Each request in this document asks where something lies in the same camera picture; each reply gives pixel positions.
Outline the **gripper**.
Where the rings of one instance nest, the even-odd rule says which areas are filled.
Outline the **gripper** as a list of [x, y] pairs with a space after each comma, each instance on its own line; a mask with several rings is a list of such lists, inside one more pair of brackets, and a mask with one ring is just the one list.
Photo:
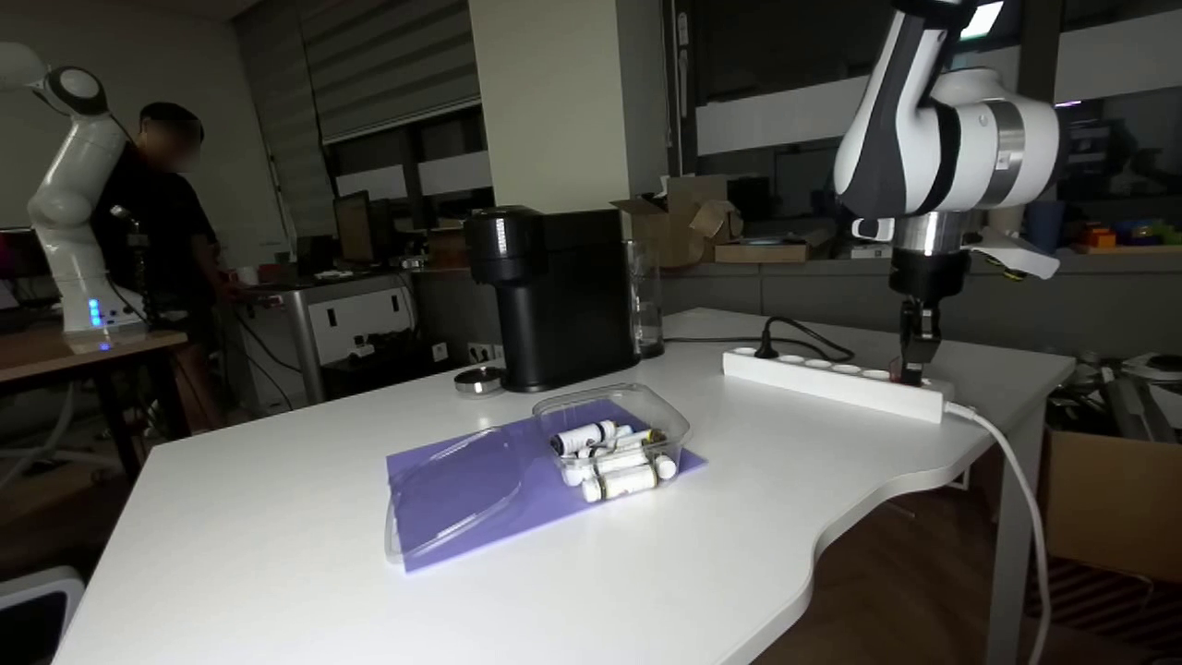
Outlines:
[[890, 289], [910, 296], [900, 304], [900, 374], [926, 374], [943, 340], [939, 300], [957, 295], [969, 269], [970, 252], [928, 256], [894, 249]]

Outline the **white power strip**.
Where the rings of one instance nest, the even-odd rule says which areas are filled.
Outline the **white power strip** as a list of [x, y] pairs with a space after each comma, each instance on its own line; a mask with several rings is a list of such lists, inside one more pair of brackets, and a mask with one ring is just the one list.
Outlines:
[[924, 379], [916, 387], [895, 382], [885, 369], [805, 357], [760, 358], [748, 346], [727, 350], [721, 358], [723, 374], [735, 379], [913, 420], [941, 422], [946, 405], [955, 397], [949, 382]]

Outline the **blue cup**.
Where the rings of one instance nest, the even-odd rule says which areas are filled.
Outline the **blue cup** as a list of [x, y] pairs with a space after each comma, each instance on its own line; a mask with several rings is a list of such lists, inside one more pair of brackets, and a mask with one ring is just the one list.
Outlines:
[[1061, 233], [1067, 204], [1060, 200], [1037, 200], [1022, 214], [1022, 237], [1039, 252], [1056, 254], [1061, 245]]

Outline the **flat cardboard box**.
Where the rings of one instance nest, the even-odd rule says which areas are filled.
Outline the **flat cardboard box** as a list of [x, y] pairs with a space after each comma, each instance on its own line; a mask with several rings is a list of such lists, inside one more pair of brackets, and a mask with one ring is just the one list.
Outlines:
[[717, 265], [798, 265], [807, 262], [814, 252], [807, 243], [784, 237], [743, 239], [735, 243], [715, 245], [713, 261]]

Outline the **heap of coloured blocks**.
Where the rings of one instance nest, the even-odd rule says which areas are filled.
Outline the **heap of coloured blocks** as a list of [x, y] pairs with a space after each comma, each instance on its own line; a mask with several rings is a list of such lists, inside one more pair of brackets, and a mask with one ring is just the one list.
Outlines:
[[1078, 254], [1182, 254], [1182, 222], [1165, 219], [1086, 222], [1069, 248]]

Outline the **brown cardboard box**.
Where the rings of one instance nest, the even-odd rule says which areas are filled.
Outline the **brown cardboard box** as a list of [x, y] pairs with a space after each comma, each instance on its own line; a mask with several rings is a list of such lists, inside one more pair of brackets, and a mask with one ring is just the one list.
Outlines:
[[1050, 554], [1182, 585], [1182, 443], [1046, 435]]

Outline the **open cardboard box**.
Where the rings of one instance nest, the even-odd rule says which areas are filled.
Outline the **open cardboard box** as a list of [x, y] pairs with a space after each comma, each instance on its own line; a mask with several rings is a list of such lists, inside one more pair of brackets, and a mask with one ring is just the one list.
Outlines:
[[632, 220], [634, 240], [655, 254], [662, 269], [715, 260], [715, 248], [736, 243], [743, 219], [730, 202], [726, 175], [664, 177], [662, 195], [615, 200], [609, 206]]

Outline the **heap of small white bottles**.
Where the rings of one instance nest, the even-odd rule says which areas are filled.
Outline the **heap of small white bottles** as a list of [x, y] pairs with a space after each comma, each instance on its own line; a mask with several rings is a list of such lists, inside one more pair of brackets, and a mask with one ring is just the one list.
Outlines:
[[609, 502], [654, 490], [677, 477], [680, 446], [662, 429], [596, 420], [548, 435], [559, 475], [586, 502]]

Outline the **black coffee machine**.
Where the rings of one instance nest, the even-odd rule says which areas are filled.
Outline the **black coffee machine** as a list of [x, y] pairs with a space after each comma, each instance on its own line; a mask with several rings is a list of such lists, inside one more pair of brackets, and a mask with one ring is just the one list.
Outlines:
[[481, 208], [462, 232], [473, 281], [495, 294], [508, 392], [553, 391], [641, 361], [617, 208]]

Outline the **round silver tray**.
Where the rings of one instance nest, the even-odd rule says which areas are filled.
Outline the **round silver tray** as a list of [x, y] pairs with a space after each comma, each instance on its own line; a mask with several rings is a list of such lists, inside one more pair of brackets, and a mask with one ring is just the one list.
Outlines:
[[505, 369], [495, 365], [478, 365], [454, 376], [454, 387], [465, 399], [482, 399], [505, 392]]

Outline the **window blind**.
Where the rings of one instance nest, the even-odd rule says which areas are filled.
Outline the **window blind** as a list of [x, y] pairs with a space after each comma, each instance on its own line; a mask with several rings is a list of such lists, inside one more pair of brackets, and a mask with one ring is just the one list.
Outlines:
[[468, 0], [300, 0], [299, 17], [327, 142], [480, 98]]

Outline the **grey metal desk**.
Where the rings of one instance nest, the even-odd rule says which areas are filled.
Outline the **grey metal desk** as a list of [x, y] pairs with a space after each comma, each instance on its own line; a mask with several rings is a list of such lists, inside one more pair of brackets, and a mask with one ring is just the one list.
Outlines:
[[322, 369], [346, 359], [357, 335], [397, 333], [418, 322], [416, 291], [400, 270], [314, 283], [261, 283], [246, 287], [241, 296], [243, 304], [282, 311], [310, 405], [327, 400]]

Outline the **person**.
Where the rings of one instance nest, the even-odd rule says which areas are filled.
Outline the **person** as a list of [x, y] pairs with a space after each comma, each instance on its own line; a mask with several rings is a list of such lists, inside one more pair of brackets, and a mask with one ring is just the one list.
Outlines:
[[137, 287], [129, 233], [139, 222], [148, 237], [145, 281], [162, 320], [188, 341], [175, 348], [175, 382], [195, 432], [225, 428], [212, 382], [214, 309], [228, 291], [217, 270], [220, 243], [210, 219], [183, 175], [204, 141], [204, 126], [186, 106], [152, 102], [139, 110], [139, 129], [126, 142], [91, 219], [113, 283]]

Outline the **wooden table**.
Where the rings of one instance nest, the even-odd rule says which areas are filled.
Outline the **wooden table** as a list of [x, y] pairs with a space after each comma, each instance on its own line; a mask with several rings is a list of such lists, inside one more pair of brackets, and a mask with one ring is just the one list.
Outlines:
[[144, 369], [169, 439], [188, 438], [193, 430], [173, 371], [173, 348], [186, 341], [186, 334], [175, 330], [66, 338], [59, 330], [45, 328], [0, 335], [0, 397], [59, 382], [92, 382], [105, 424], [113, 433], [118, 464], [132, 487], [139, 480], [142, 459], [115, 395], [113, 377], [118, 371]]

